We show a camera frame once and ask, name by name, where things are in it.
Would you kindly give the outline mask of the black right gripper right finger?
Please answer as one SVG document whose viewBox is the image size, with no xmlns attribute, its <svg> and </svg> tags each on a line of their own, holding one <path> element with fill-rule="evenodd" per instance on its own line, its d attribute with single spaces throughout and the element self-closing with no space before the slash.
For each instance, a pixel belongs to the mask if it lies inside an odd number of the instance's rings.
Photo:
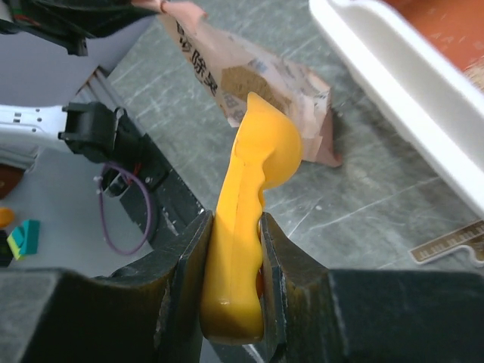
<svg viewBox="0 0 484 363">
<path fill-rule="evenodd" d="M 271 362 L 350 362 L 347 297 L 333 271 L 299 248 L 269 213 L 261 219 L 265 344 Z"/>
</svg>

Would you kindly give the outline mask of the pink cat litter bag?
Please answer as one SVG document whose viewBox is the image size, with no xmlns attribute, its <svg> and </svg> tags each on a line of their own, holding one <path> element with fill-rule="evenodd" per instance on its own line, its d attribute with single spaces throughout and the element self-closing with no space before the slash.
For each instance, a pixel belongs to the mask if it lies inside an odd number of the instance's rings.
<svg viewBox="0 0 484 363">
<path fill-rule="evenodd" d="M 338 167 L 334 152 L 330 86 L 308 67 L 277 56 L 206 21 L 206 12 L 190 1 L 134 1 L 154 11 L 193 67 L 197 80 L 238 127 L 250 92 L 287 115 L 302 136 L 305 161 Z"/>
</svg>

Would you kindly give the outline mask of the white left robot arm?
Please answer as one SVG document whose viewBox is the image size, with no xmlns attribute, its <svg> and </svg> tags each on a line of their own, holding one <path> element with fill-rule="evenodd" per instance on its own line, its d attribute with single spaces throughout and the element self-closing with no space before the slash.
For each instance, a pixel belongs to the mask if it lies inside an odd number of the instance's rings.
<svg viewBox="0 0 484 363">
<path fill-rule="evenodd" d="M 86 41 L 113 35 L 160 13 L 159 1 L 3 1 L 1 33 L 29 33 L 70 55 L 85 57 Z M 1 107 L 1 141 L 83 155 L 94 163 L 130 169 L 143 155 L 147 139 L 126 110 L 99 101 L 47 107 Z"/>
</svg>

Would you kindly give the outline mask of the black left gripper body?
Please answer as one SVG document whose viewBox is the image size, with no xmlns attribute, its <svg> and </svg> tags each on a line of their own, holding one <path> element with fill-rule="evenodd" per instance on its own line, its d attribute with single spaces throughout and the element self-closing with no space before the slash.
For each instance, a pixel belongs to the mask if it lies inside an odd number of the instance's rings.
<svg viewBox="0 0 484 363">
<path fill-rule="evenodd" d="M 87 55 L 88 39 L 112 36 L 159 13 L 157 1 L 2 1 L 1 34 L 29 33 Z"/>
</svg>

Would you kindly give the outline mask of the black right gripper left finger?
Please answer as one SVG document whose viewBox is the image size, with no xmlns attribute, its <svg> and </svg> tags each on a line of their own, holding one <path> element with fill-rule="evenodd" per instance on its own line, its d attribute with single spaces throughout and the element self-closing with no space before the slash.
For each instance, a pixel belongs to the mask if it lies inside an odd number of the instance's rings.
<svg viewBox="0 0 484 363">
<path fill-rule="evenodd" d="M 154 328 L 155 362 L 198 362 L 199 304 L 213 212 L 203 211 L 167 246 L 116 270 L 103 283 L 160 293 Z"/>
</svg>

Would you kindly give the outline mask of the yellow plastic scoop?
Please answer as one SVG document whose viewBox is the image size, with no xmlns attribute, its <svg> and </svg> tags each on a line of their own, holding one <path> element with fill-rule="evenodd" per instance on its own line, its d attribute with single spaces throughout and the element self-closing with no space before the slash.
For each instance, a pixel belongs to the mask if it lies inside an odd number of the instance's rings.
<svg viewBox="0 0 484 363">
<path fill-rule="evenodd" d="M 298 129 L 255 92 L 231 149 L 206 256 L 200 326 L 222 344 L 260 341 L 262 243 L 259 221 L 264 191 L 288 181 L 298 169 L 303 143 Z"/>
</svg>

